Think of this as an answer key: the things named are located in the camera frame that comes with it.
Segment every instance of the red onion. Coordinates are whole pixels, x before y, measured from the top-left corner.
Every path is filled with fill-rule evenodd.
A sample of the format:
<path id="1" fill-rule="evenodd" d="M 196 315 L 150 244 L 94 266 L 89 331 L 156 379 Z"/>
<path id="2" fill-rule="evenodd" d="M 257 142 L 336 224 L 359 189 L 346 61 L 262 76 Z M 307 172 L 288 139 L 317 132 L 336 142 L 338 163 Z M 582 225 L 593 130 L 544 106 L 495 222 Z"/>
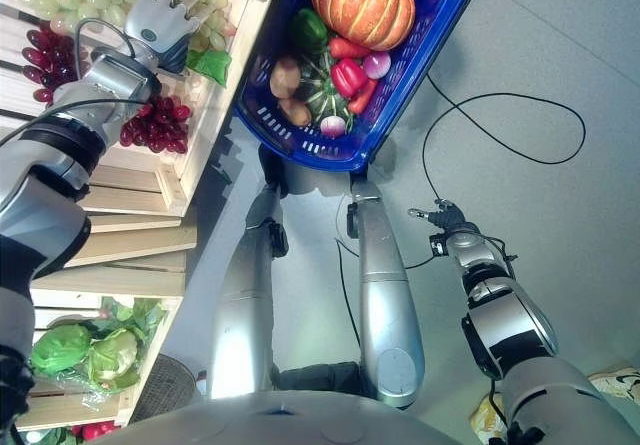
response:
<path id="1" fill-rule="evenodd" d="M 391 68 L 391 57 L 387 52 L 373 52 L 362 62 L 367 77 L 374 80 L 384 77 Z"/>
<path id="2" fill-rule="evenodd" d="M 320 122 L 320 132 L 331 138 L 338 138 L 347 132 L 347 123 L 342 117 L 325 117 Z"/>

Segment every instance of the blue basket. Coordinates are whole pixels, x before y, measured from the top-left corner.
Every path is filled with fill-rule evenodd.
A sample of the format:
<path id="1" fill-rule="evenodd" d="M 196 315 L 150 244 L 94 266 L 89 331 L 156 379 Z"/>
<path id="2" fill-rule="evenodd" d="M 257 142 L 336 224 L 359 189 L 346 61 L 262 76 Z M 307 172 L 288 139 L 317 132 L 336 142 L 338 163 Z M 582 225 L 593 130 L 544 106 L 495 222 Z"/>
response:
<path id="1" fill-rule="evenodd" d="M 256 42 L 251 69 L 240 84 L 236 113 L 260 141 L 301 165 L 334 172 L 363 170 L 407 106 L 469 0 L 415 0 L 416 20 L 391 52 L 382 79 L 351 133 L 337 139 L 289 123 L 269 90 L 271 68 L 286 50 L 287 25 L 311 0 L 276 0 Z"/>

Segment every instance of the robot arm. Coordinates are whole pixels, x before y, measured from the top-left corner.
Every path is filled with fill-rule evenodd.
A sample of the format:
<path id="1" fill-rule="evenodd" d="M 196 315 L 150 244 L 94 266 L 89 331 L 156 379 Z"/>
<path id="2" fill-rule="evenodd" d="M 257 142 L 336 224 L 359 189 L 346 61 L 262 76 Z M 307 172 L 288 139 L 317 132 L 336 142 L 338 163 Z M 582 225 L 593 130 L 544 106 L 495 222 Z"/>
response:
<path id="1" fill-rule="evenodd" d="M 439 212 L 410 209 L 409 215 L 444 231 L 430 237 L 431 248 L 436 256 L 450 255 L 460 271 L 469 307 L 462 329 L 478 367 L 503 381 L 507 443 L 640 443 L 589 380 L 556 357 L 549 321 L 478 227 L 451 202 L 436 203 Z"/>
<path id="2" fill-rule="evenodd" d="M 86 75 L 56 90 L 53 108 L 0 146 L 0 437 L 26 411 L 33 385 L 29 283 L 62 268 L 88 238 L 76 202 L 122 124 L 160 91 L 158 68 L 184 67 L 188 39 L 211 12 L 190 16 L 198 1 L 138 0 L 125 26 L 135 56 L 124 46 L 96 48 Z"/>

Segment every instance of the green bell pepper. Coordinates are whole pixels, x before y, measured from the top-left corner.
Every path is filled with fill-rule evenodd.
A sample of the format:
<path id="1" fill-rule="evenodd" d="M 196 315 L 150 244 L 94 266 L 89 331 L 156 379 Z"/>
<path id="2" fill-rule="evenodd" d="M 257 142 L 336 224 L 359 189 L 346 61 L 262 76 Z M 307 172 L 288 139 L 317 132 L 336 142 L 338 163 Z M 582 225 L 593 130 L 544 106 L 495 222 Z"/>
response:
<path id="1" fill-rule="evenodd" d="M 302 52 L 322 53 L 328 38 L 327 27 L 310 8 L 301 8 L 289 23 L 289 39 Z"/>

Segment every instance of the wooden crate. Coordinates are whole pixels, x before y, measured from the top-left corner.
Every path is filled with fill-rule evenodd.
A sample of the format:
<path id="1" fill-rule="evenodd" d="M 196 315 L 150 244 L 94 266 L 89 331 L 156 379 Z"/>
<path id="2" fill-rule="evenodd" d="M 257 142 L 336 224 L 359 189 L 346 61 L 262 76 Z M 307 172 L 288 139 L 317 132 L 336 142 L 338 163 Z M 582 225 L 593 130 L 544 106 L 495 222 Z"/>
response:
<path id="1" fill-rule="evenodd" d="M 94 410 L 83 404 L 84 393 L 63 391 L 39 379 L 29 394 L 29 412 L 17 422 L 18 429 L 37 430 L 105 420 L 126 425 L 182 302 L 185 263 L 185 252 L 178 252 L 62 270 L 35 280 L 31 293 L 36 307 L 36 324 L 41 327 L 49 326 L 52 318 L 95 315 L 103 296 L 121 300 L 158 298 L 168 313 L 156 330 L 136 385 L 109 397 Z M 44 328 L 36 330 L 34 341 L 44 332 Z"/>
<path id="2" fill-rule="evenodd" d="M 159 75 L 166 93 L 183 95 L 194 110 L 188 122 L 188 152 L 154 154 L 146 147 L 113 146 L 91 177 L 91 193 L 81 202 L 86 210 L 184 216 L 271 1 L 230 0 L 230 21 L 238 31 L 229 48 L 232 63 L 226 88 L 195 73 L 189 73 L 184 82 Z M 4 84 L 0 93 L 0 135 L 3 135 L 24 123 L 24 116 L 28 119 L 38 115 L 42 106 L 31 98 L 38 86 L 20 74 L 20 67 L 26 64 L 21 55 L 28 44 L 25 32 L 33 28 L 23 20 L 27 18 L 24 13 L 31 11 L 17 0 L 0 0 L 0 4 L 3 31 L 0 81 Z M 106 33 L 87 35 L 89 45 L 113 40 Z"/>

